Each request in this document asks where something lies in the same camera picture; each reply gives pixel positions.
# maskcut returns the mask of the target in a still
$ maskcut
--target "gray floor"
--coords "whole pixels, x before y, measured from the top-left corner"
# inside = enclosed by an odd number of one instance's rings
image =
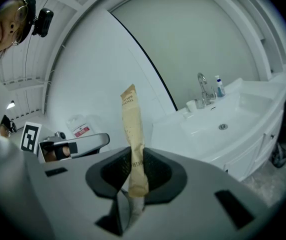
[[[286,197],[286,164],[276,168],[267,161],[243,182],[271,207]]]

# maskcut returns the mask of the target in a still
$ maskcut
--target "white cup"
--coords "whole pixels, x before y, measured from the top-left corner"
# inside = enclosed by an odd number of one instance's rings
[[[192,113],[197,110],[197,104],[195,100],[190,100],[186,103],[188,110]]]

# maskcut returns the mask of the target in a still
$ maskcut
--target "red label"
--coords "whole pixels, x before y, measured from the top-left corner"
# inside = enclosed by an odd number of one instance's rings
[[[85,127],[85,128],[83,128],[82,130],[80,130],[80,131],[74,133],[74,135],[78,138],[78,137],[80,137],[82,134],[85,134],[85,133],[86,133],[87,131],[89,131],[89,130],[90,130],[89,127]]]

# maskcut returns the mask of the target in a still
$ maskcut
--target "soap bottle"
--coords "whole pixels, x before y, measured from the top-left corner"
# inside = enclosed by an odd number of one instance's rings
[[[225,90],[224,90],[224,86],[223,83],[220,79],[219,75],[216,75],[216,84],[217,84],[217,96],[218,97],[224,97],[225,96]]]

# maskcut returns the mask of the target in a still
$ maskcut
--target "chrome faucet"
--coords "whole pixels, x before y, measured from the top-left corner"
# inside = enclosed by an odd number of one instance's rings
[[[217,95],[215,94],[213,86],[211,86],[212,93],[210,94],[207,93],[207,91],[204,88],[204,85],[207,85],[208,82],[202,73],[197,74],[197,79],[198,79],[199,85],[201,86],[202,98],[204,99],[205,105],[208,106],[211,104],[211,100],[215,100],[217,98]]]

